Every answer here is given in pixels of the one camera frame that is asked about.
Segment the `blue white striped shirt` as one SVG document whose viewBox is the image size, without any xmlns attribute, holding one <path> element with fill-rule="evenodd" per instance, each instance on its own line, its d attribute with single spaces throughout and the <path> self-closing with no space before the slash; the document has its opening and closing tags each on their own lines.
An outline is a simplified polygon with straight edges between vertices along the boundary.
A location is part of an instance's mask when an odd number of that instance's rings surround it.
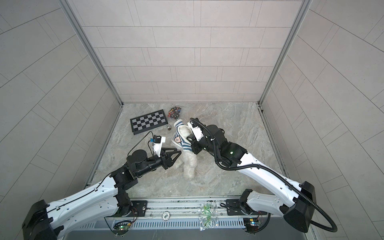
<svg viewBox="0 0 384 240">
<path fill-rule="evenodd" d="M 188 140 L 188 136 L 193 133 L 191 128 L 185 125 L 181 119 L 174 123 L 174 127 L 176 131 L 172 143 L 180 150 L 192 152 L 191 142 Z"/>
</svg>

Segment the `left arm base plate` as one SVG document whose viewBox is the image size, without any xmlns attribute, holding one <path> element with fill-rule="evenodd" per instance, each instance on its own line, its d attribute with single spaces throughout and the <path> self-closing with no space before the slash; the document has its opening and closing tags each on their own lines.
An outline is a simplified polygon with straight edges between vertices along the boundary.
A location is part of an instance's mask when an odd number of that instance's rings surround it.
<svg viewBox="0 0 384 240">
<path fill-rule="evenodd" d="M 118 211 L 108 218 L 133 218 L 144 217 L 147 210 L 148 201 L 138 200 L 132 201 L 132 205 L 129 209 L 118 209 Z"/>
</svg>

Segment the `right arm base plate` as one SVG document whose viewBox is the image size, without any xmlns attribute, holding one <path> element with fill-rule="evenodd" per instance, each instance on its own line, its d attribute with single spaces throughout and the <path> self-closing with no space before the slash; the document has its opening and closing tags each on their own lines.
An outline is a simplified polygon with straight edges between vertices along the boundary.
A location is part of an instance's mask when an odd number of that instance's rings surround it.
<svg viewBox="0 0 384 240">
<path fill-rule="evenodd" d="M 228 216 L 268 216 L 268 213 L 263 211 L 252 212 L 250 214 L 244 213 L 240 208 L 239 200 L 236 199 L 227 199 L 224 203 L 220 203 L 220 206 L 227 210 Z"/>
</svg>

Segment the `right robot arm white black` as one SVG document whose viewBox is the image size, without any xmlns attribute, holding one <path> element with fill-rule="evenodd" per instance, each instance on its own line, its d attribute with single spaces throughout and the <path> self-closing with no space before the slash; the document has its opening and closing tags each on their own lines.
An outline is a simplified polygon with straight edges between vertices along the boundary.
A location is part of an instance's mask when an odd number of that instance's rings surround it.
<svg viewBox="0 0 384 240">
<path fill-rule="evenodd" d="M 267 212 L 283 217 L 294 229 L 306 233 L 318 210 L 315 188 L 308 182 L 293 181 L 258 161 L 251 153 L 238 144 L 227 141 L 224 131 L 216 125 L 206 126 L 198 119 L 188 122 L 192 134 L 188 137 L 192 151 L 211 154 L 216 165 L 225 171 L 238 171 L 260 183 L 271 195 L 262 195 L 245 190 L 240 198 L 240 209 L 246 213 Z"/>
</svg>

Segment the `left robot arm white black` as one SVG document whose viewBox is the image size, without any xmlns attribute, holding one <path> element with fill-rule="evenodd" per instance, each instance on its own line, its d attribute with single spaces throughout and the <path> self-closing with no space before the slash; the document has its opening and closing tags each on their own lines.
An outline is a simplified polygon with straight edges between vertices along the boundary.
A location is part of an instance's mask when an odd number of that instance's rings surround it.
<svg viewBox="0 0 384 240">
<path fill-rule="evenodd" d="M 24 239 L 57 240 L 99 218 L 133 213 L 127 190 L 143 175 L 159 167 L 172 167 L 181 154 L 176 148 L 161 148 L 159 155 L 148 157 L 145 150 L 136 150 L 99 183 L 49 204 L 44 200 L 34 203 L 22 223 Z"/>
</svg>

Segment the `white teddy bear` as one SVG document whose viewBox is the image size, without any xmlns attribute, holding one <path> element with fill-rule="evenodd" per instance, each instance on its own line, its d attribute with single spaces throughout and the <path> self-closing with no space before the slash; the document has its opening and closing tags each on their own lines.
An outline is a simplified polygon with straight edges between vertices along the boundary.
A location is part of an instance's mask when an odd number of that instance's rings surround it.
<svg viewBox="0 0 384 240">
<path fill-rule="evenodd" d="M 196 170 L 197 163 L 198 163 L 197 156 L 193 153 L 193 151 L 192 152 L 186 152 L 183 150 L 181 150 L 181 151 L 182 151 L 181 157 L 182 157 L 182 161 L 184 163 L 184 178 L 188 181 L 191 181 L 195 177 L 195 170 Z"/>
</svg>

